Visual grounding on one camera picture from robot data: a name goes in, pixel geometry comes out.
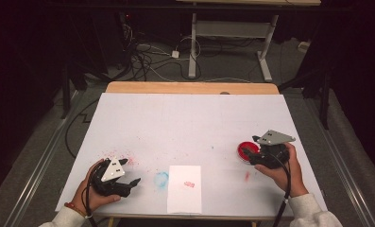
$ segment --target white table surface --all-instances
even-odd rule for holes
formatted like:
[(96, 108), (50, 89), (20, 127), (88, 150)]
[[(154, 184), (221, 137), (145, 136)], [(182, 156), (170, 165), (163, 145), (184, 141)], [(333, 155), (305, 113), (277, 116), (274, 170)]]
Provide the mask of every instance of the white table surface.
[[(201, 166), (202, 214), (195, 218), (274, 218), (284, 192), (254, 166), (243, 163), (237, 146), (267, 130), (293, 142), (303, 180), (327, 210), (314, 172), (282, 95), (110, 94), (100, 98), (57, 211), (70, 201), (88, 168), (101, 158), (129, 158), (119, 182), (141, 178), (130, 196), (99, 208), (113, 217), (187, 218), (167, 214), (169, 166)], [(287, 206), (285, 217), (292, 217)]]

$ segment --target sleeve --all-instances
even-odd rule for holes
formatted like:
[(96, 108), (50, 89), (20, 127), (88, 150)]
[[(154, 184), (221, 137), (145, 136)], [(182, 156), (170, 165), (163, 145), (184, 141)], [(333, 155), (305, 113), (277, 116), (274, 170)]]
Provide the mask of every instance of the sleeve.
[(63, 206), (52, 222), (46, 222), (40, 227), (80, 227), (84, 220), (78, 212)]
[(294, 197), (289, 200), (294, 213), (290, 227), (342, 226), (337, 217), (329, 211), (322, 211), (313, 194)]

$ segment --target human hand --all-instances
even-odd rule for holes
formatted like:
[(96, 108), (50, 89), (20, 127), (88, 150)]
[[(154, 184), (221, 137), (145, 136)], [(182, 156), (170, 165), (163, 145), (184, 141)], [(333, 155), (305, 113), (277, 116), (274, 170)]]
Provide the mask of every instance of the human hand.
[[(308, 194), (308, 190), (302, 181), (301, 166), (299, 165), (297, 159), (296, 148), (289, 144), (285, 143), (289, 154), (290, 159), (288, 161), (287, 169), (290, 169), (291, 175), (291, 191), (290, 197), (297, 197)], [(283, 191), (287, 188), (287, 176), (282, 167), (270, 169), (263, 165), (255, 165), (255, 168), (262, 172), (264, 175), (270, 177), (275, 181), (276, 185)]]
[[(84, 214), (87, 214), (86, 208), (84, 206), (84, 204), (86, 204), (86, 190), (85, 189), (87, 188), (87, 183), (89, 181), (90, 174), (92, 173), (94, 167), (97, 166), (99, 163), (102, 163), (103, 161), (104, 160), (101, 159), (98, 162), (96, 162), (93, 166), (90, 167), (90, 169), (89, 169), (89, 171), (86, 175), (86, 178), (80, 183), (80, 185), (78, 186), (78, 189), (76, 191), (76, 194), (72, 199), (72, 204), (75, 206), (75, 208), (80, 210)], [(99, 195), (98, 193), (95, 192), (95, 190), (92, 186), (89, 185), (89, 187), (90, 187), (90, 189), (89, 189), (89, 191), (90, 191), (89, 192), (89, 204), (90, 204), (91, 212), (98, 209), (98, 207), (100, 207), (102, 205), (106, 205), (106, 204), (109, 204), (109, 203), (120, 200), (119, 195), (110, 195), (108, 197), (101, 196), (101, 195)]]

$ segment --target table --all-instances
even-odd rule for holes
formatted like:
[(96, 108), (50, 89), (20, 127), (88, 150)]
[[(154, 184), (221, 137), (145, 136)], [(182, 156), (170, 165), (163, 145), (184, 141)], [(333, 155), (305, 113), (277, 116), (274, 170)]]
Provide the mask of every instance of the table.
[[(250, 5), (294, 5), (298, 7), (319, 6), (320, 0), (178, 0), (182, 2), (217, 3), (217, 4), (250, 4)], [(193, 13), (191, 50), (189, 61), (188, 77), (196, 77), (196, 36), (222, 36), (222, 37), (242, 37), (242, 38), (264, 38), (264, 46), (257, 52), (257, 57), (264, 80), (272, 81), (269, 67), (266, 63), (266, 53), (272, 41), (273, 32), (276, 28), (279, 15), (273, 15), (270, 23), (248, 23), (248, 22), (224, 22), (224, 21), (198, 21), (196, 13)]]
[[(129, 197), (99, 208), (96, 215), (273, 219), (284, 193), (236, 153), (239, 143), (252, 141), (254, 133), (262, 135), (268, 129), (297, 138), (294, 145), (304, 182), (326, 210), (287, 105), (275, 85), (112, 82), (98, 103), (57, 210), (73, 197), (87, 166), (99, 158), (116, 156), (129, 159), (121, 182), (142, 180)], [(166, 213), (167, 188), (155, 185), (155, 176), (172, 165), (201, 166), (202, 214)], [(284, 216), (292, 218), (289, 207)]]

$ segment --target bracelet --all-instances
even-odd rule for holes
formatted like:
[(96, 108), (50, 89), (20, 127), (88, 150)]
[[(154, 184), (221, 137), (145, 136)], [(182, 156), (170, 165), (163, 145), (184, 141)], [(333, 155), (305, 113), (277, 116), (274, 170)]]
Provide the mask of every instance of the bracelet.
[(77, 207), (75, 207), (75, 205), (72, 203), (72, 202), (66, 202), (64, 204), (64, 206), (66, 206), (67, 208), (70, 208), (76, 212), (78, 212), (81, 216), (83, 216), (85, 219), (87, 218), (91, 218), (92, 216), (87, 216), (86, 214), (84, 214), (84, 212), (80, 211)]

